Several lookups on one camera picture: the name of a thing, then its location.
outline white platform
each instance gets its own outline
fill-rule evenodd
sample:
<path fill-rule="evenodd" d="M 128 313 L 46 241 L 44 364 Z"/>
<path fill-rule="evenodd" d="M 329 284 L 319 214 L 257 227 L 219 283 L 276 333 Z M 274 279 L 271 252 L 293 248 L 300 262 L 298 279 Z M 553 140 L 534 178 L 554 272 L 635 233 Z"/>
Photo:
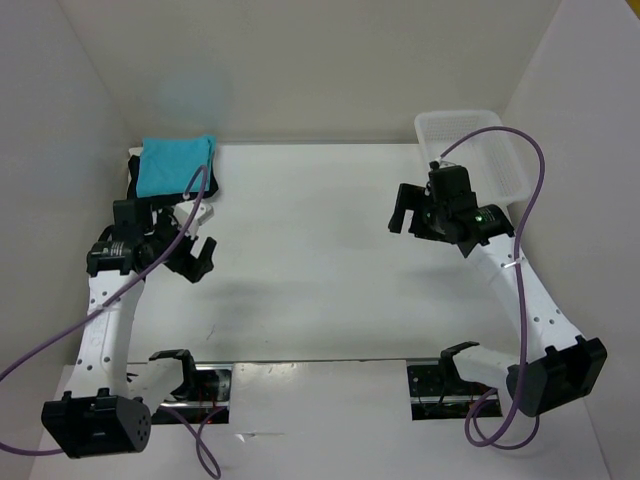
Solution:
<path fill-rule="evenodd" d="M 499 422 L 482 424 L 489 433 Z M 230 423 L 207 427 L 204 438 L 223 480 L 609 480 L 582 400 L 546 414 L 538 437 L 519 452 L 472 447 L 462 423 L 411 421 L 402 361 L 238 364 Z M 526 436 L 531 419 L 514 426 L 505 441 Z M 54 446 L 45 434 L 41 448 Z M 175 425 L 154 426 L 141 454 L 37 459 L 31 480 L 52 478 L 209 477 L 192 437 Z"/>
<path fill-rule="evenodd" d="M 215 173 L 201 230 L 218 241 L 215 269 L 196 285 L 149 277 L 130 361 L 173 348 L 200 361 L 425 357 L 465 340 L 516 353 L 455 246 L 387 230 L 398 185 L 426 183 L 417 145 L 223 146 Z"/>

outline folded clothes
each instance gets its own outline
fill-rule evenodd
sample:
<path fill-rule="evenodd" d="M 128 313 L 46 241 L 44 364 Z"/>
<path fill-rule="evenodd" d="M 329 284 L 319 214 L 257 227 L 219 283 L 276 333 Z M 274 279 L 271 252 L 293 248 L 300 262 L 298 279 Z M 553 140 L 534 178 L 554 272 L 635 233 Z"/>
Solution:
<path fill-rule="evenodd" d="M 138 197 L 181 194 L 200 165 L 207 165 L 211 173 L 216 138 L 203 135 L 187 140 L 145 138 L 142 141 L 140 170 L 136 183 Z M 210 189 L 211 175 L 207 175 L 206 189 Z M 191 189 L 197 192 L 200 181 Z"/>

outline white wall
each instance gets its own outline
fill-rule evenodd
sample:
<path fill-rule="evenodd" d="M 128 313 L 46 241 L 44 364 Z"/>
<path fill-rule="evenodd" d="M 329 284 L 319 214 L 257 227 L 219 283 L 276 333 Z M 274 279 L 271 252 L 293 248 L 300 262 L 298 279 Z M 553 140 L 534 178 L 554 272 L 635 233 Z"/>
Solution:
<path fill-rule="evenodd" d="M 587 405 L 617 480 L 640 471 L 638 86 L 640 22 L 624 0 L 564 0 L 504 115 L 548 159 L 525 248 L 565 313 L 609 351 Z"/>
<path fill-rule="evenodd" d="M 415 142 L 502 111 L 558 0 L 60 0 L 137 135 Z"/>
<path fill-rule="evenodd" d="M 62 10 L 0 3 L 0 367 L 86 309 L 84 257 L 121 195 L 130 134 Z M 0 385 L 0 439 L 34 448 L 70 347 Z M 0 453 L 3 477 L 31 460 Z"/>

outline purple cable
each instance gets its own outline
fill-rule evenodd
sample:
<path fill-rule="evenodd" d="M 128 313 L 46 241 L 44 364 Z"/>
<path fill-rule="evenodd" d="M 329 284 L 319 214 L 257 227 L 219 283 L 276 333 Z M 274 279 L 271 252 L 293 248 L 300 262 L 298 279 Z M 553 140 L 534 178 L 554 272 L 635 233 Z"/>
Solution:
<path fill-rule="evenodd" d="M 513 242 L 513 259 L 514 261 L 517 262 L 517 260 L 520 258 L 520 242 L 522 240 L 522 232 L 524 231 L 524 227 L 527 223 L 529 215 L 531 214 L 531 210 L 533 209 L 533 206 L 535 205 L 536 200 L 540 195 L 540 190 L 542 190 L 542 183 L 544 182 L 546 165 L 544 160 L 544 153 L 542 153 L 542 148 L 540 148 L 540 145 L 538 144 L 538 142 L 536 142 L 531 136 L 527 135 L 523 131 L 518 130 L 516 128 L 502 127 L 502 126 L 480 128 L 478 130 L 475 130 L 469 133 L 468 135 L 465 135 L 460 140 L 458 140 L 453 145 L 451 145 L 449 148 L 447 148 L 442 153 L 442 155 L 440 155 L 440 159 L 443 159 L 444 157 L 449 155 L 449 153 L 451 153 L 456 147 L 458 147 L 461 143 L 466 142 L 470 138 L 473 138 L 476 135 L 480 135 L 481 133 L 496 132 L 496 131 L 512 133 L 514 135 L 518 135 L 519 137 L 524 138 L 534 148 L 534 150 L 538 154 L 538 160 L 540 161 L 540 173 L 538 174 L 538 182 L 536 183 L 536 188 L 534 189 L 533 194 L 531 195 L 531 199 L 527 204 L 527 208 L 525 208 L 524 213 L 522 214 L 522 219 L 520 220 L 520 223 L 518 224 L 518 228 L 516 229 L 515 240 Z M 522 395 L 524 392 L 524 375 L 527 368 L 527 304 L 525 299 L 524 281 L 522 279 L 522 268 L 520 266 L 520 263 L 516 263 L 515 269 L 516 269 L 516 283 L 518 287 L 518 297 L 520 300 L 520 363 L 518 365 L 518 380 L 516 382 L 516 390 L 513 396 L 513 403 L 511 404 L 511 408 L 509 409 L 509 413 L 505 417 L 504 422 L 502 422 L 502 425 L 500 425 L 500 428 L 498 428 L 498 430 L 496 430 L 496 432 L 488 438 L 478 428 L 477 415 L 480 409 L 482 408 L 482 404 L 484 403 L 486 398 L 490 395 L 489 392 L 491 392 L 491 390 L 485 393 L 483 396 L 481 396 L 469 409 L 469 413 L 467 413 L 467 417 L 465 418 L 465 421 L 464 421 L 464 433 L 469 443 L 471 443 L 471 445 L 475 447 L 486 447 L 486 446 L 492 445 L 496 448 L 501 448 L 503 450 L 515 450 L 518 448 L 522 448 L 528 445 L 533 440 L 536 433 L 538 432 L 538 427 L 540 425 L 540 419 L 536 418 L 536 425 L 534 426 L 534 430 L 532 434 L 529 435 L 529 437 L 526 440 L 524 440 L 523 442 L 517 445 L 507 446 L 507 445 L 496 444 L 496 441 L 499 440 L 509 429 L 509 427 L 513 423 L 513 419 L 515 418 L 516 413 L 518 412 L 518 408 L 520 406 L 520 402 L 522 401 Z M 476 440 L 471 436 L 470 426 L 471 426 L 472 420 L 474 422 L 474 427 L 476 428 L 476 431 L 478 432 L 478 435 L 480 435 L 482 440 Z"/>
<path fill-rule="evenodd" d="M 193 177 L 191 177 L 191 180 L 189 181 L 189 185 L 187 185 L 187 188 L 185 189 L 185 194 L 188 194 L 191 191 L 191 187 L 193 187 L 193 184 L 195 183 L 196 179 L 198 178 L 198 175 L 202 174 L 202 182 L 200 183 L 200 190 L 198 191 L 198 195 L 196 196 L 196 198 L 194 200 L 193 209 L 191 210 L 191 213 L 189 214 L 189 217 L 187 218 L 187 221 L 182 226 L 182 229 L 178 232 L 178 235 L 176 236 L 176 238 L 173 239 L 171 244 L 169 244 L 167 249 L 164 252 L 162 252 L 162 254 L 158 257 L 158 259 L 155 262 L 153 262 L 151 265 L 149 265 L 147 268 L 145 268 L 138 275 L 136 275 L 136 277 L 133 280 L 131 280 L 129 283 L 127 283 L 126 285 L 121 287 L 113 295 L 111 295 L 109 298 L 107 298 L 102 304 L 103 308 L 94 310 L 89 315 L 87 315 L 84 318 L 84 320 L 82 320 L 81 322 L 78 322 L 75 325 L 72 325 L 69 328 L 66 328 L 65 330 L 61 331 L 60 333 L 54 335 L 49 340 L 41 343 L 40 345 L 35 347 L 33 350 L 31 350 L 30 352 L 25 353 L 22 357 L 20 357 L 18 360 L 16 360 L 11 365 L 9 365 L 2 373 L 0 373 L 0 382 L 2 382 L 5 378 L 7 378 L 7 376 L 11 372 L 13 372 L 16 368 L 18 368 L 20 365 L 25 363 L 30 358 L 36 356 L 38 353 L 42 352 L 44 349 L 50 347 L 51 345 L 53 345 L 57 341 L 63 339 L 67 335 L 75 332 L 79 328 L 85 326 L 87 323 L 89 323 L 92 320 L 94 320 L 96 317 L 98 317 L 102 313 L 102 311 L 104 310 L 105 307 L 108 307 L 109 305 L 114 303 L 118 298 L 120 298 L 122 295 L 127 293 L 131 288 L 133 288 L 134 285 L 136 285 L 138 282 L 143 280 L 153 270 L 155 270 L 156 268 L 158 268 L 160 265 L 162 265 L 164 263 L 164 261 L 167 259 L 167 257 L 169 257 L 169 255 L 171 255 L 171 252 L 173 252 L 175 250 L 175 248 L 178 246 L 180 241 L 187 234 L 187 231 L 188 231 L 189 227 L 191 226 L 191 223 L 193 222 L 193 219 L 195 218 L 196 213 L 198 213 L 198 207 L 200 207 L 200 203 L 202 202 L 202 198 L 204 197 L 204 192 L 206 190 L 206 184 L 207 184 L 206 180 L 207 180 L 207 176 L 208 176 L 208 171 L 209 171 L 209 169 L 207 168 L 206 165 L 201 165 L 200 167 L 198 167 L 196 172 L 193 174 Z M 2 442 L 0 442 L 0 450 L 4 450 L 5 452 L 8 452 L 8 453 L 13 453 L 14 455 L 24 455 L 24 456 L 28 456 L 28 457 L 44 457 L 44 456 L 47 456 L 47 455 L 57 455 L 59 453 L 62 453 L 62 450 L 60 450 L 60 449 L 55 449 L 55 450 L 24 450 L 22 448 L 12 447 L 11 445 L 7 445 L 7 444 L 2 443 Z"/>
<path fill-rule="evenodd" d="M 197 432 L 189 424 L 187 419 L 184 418 L 182 415 L 180 415 L 178 412 L 176 412 L 174 409 L 169 408 L 169 407 L 158 407 L 158 410 L 162 410 L 163 412 L 168 413 L 169 415 L 173 416 L 176 420 L 178 420 L 182 425 L 187 427 L 187 430 L 189 430 L 189 433 L 196 440 L 196 452 L 198 454 L 198 460 L 200 461 L 200 465 L 202 465 L 202 468 L 204 468 L 204 470 L 209 474 L 209 476 L 211 478 L 213 478 L 214 480 L 220 480 L 220 477 L 222 476 L 222 471 L 220 470 L 220 465 L 218 465 L 218 462 L 217 462 L 216 458 L 213 456 L 213 453 L 211 453 L 211 450 L 209 450 L 209 447 L 207 447 L 207 445 L 202 440 L 202 430 L 204 429 L 204 426 L 207 425 L 207 422 L 212 417 L 214 417 L 215 415 L 217 415 L 218 413 L 220 413 L 221 411 L 223 411 L 225 409 L 224 408 L 218 408 L 218 409 L 213 410 L 211 413 L 209 413 L 204 418 L 204 420 L 200 423 L 200 427 L 198 428 Z M 209 466 L 206 464 L 206 462 L 204 461 L 204 458 L 202 458 L 202 452 L 203 451 L 204 451 L 204 454 L 209 459 L 209 461 L 211 461 L 211 463 L 215 467 L 217 473 L 214 473 L 213 470 L 211 470 L 209 468 Z"/>

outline coiled purple cable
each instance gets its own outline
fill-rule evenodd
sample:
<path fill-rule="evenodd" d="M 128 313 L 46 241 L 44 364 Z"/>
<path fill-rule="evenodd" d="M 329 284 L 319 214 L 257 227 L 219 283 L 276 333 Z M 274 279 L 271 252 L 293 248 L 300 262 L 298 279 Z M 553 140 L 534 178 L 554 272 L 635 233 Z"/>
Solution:
<path fill-rule="evenodd" d="M 544 182 L 544 174 L 546 169 L 546 164 L 544 160 L 544 153 L 542 152 L 542 148 L 538 142 L 536 142 L 530 135 L 527 135 L 521 130 L 517 128 L 511 127 L 503 127 L 503 126 L 494 126 L 494 127 L 486 127 L 475 130 L 468 135 L 465 135 L 460 140 L 456 141 L 453 145 L 447 148 L 442 155 L 440 155 L 440 159 L 444 159 L 447 155 L 449 155 L 455 148 L 457 148 L 460 144 L 466 142 L 470 138 L 475 137 L 476 135 L 480 135 L 485 132 L 507 132 L 512 133 L 514 135 L 518 135 L 519 137 L 524 138 L 527 142 L 531 144 L 538 155 L 538 160 L 540 162 L 540 172 L 538 174 L 538 181 L 536 183 L 536 187 L 531 195 L 531 199 L 527 204 L 527 207 L 522 214 L 522 218 L 520 219 L 520 223 L 518 224 L 518 228 L 516 229 L 515 240 L 513 242 L 513 259 L 517 262 L 520 258 L 520 242 L 522 241 L 522 232 L 524 231 L 524 227 L 529 219 L 529 215 L 531 214 L 531 210 L 533 210 L 533 206 L 538 200 L 538 196 L 540 195 L 540 191 L 542 190 L 542 184 Z M 513 423 L 513 419 L 518 412 L 518 408 L 520 406 L 520 402 L 522 401 L 522 394 L 524 392 L 524 376 L 527 368 L 527 304 L 525 299 L 525 291 L 524 291 L 524 281 L 522 278 L 522 268 L 520 263 L 517 262 L 515 264 L 516 269 L 516 283 L 518 287 L 518 297 L 520 302 L 520 363 L 518 365 L 518 380 L 516 382 L 516 389 L 513 396 L 513 403 L 511 404 L 511 408 L 509 409 L 509 413 L 502 422 L 502 425 L 496 432 L 490 437 L 486 437 L 478 427 L 477 417 L 480 410 L 484 406 L 485 400 L 490 396 L 496 393 L 495 389 L 491 389 L 482 395 L 469 409 L 469 413 L 467 413 L 467 417 L 464 421 L 464 433 L 467 437 L 467 440 L 471 445 L 475 447 L 487 447 L 489 445 L 494 446 L 496 448 L 502 450 L 516 450 L 518 448 L 522 448 L 534 439 L 536 434 L 538 433 L 538 428 L 540 426 L 540 418 L 536 417 L 536 423 L 534 425 L 533 432 L 529 437 L 527 437 L 524 441 L 516 444 L 516 445 L 499 445 L 496 443 L 502 436 L 507 432 L 511 424 Z M 471 422 L 473 421 L 474 428 L 481 440 L 476 440 L 471 435 Z"/>
<path fill-rule="evenodd" d="M 176 249 L 176 247 L 178 246 L 180 241 L 187 234 L 187 231 L 189 230 L 189 227 L 193 223 L 193 219 L 195 218 L 196 213 L 198 213 L 198 208 L 200 207 L 200 203 L 202 202 L 202 198 L 204 197 L 204 192 L 206 190 L 208 172 L 209 172 L 209 169 L 207 168 L 207 166 L 206 165 L 201 165 L 195 171 L 195 173 L 193 174 L 193 177 L 191 177 L 191 180 L 189 181 L 189 185 L 187 185 L 187 188 L 185 189 L 185 194 L 188 194 L 189 192 L 191 192 L 191 188 L 193 187 L 193 184 L 197 180 L 198 176 L 199 175 L 202 176 L 202 181 L 200 183 L 200 189 L 198 190 L 198 195 L 196 196 L 196 198 L 194 200 L 193 209 L 191 210 L 191 213 L 189 213 L 189 216 L 187 217 L 187 221 L 184 223 L 184 225 L 182 226 L 182 228 L 178 232 L 178 235 L 176 236 L 176 238 L 173 239 L 173 241 L 169 244 L 167 249 L 164 252 L 162 252 L 162 254 L 158 257 L 158 259 L 155 262 L 153 262 L 151 265 L 149 265 L 147 268 L 145 268 L 138 275 L 136 275 L 136 277 L 133 278 L 129 283 L 127 283 L 126 285 L 121 287 L 113 295 L 111 295 L 109 298 L 107 298 L 102 303 L 102 307 L 103 307 L 102 309 L 94 310 L 89 315 L 87 315 L 84 318 L 84 320 L 76 323 L 75 325 L 71 325 L 70 327 L 64 329 L 60 333 L 58 333 L 58 334 L 54 335 L 53 337 L 51 337 L 49 340 L 47 340 L 47 341 L 41 343 L 40 345 L 38 345 L 37 347 L 35 347 L 33 350 L 25 353 L 22 357 L 20 357 L 18 360 L 16 360 L 11 365 L 9 365 L 5 370 L 3 370 L 2 373 L 0 373 L 0 382 L 2 382 L 11 372 L 13 372 L 15 369 L 17 369 L 20 365 L 25 363 L 30 358 L 35 357 L 38 353 L 42 352 L 43 350 L 45 350 L 46 348 L 50 347 L 54 343 L 58 342 L 59 340 L 62 340 L 67 335 L 75 332 L 76 330 L 84 327 L 87 323 L 89 323 L 92 320 L 94 320 L 96 317 L 98 317 L 102 313 L 104 308 L 106 308 L 109 305 L 111 305 L 112 303 L 116 302 L 118 300 L 118 298 L 120 298 L 122 295 L 127 293 L 131 288 L 133 288 L 134 285 L 136 285 L 140 281 L 144 280 L 147 275 L 149 275 L 152 271 L 154 271 L 156 268 L 158 268 L 160 265 L 162 265 L 164 263 L 164 261 L 169 257 L 169 255 L 171 255 L 171 253 Z M 47 456 L 47 455 L 58 455 L 59 453 L 62 453 L 61 449 L 55 449 L 55 450 L 26 450 L 26 449 L 22 449 L 22 448 L 12 447 L 11 445 L 7 445 L 6 443 L 3 443 L 3 442 L 0 442 L 0 450 L 3 450 L 3 451 L 8 452 L 8 453 L 12 453 L 14 455 L 23 455 L 23 456 L 28 456 L 28 457 L 44 457 L 44 456 Z"/>

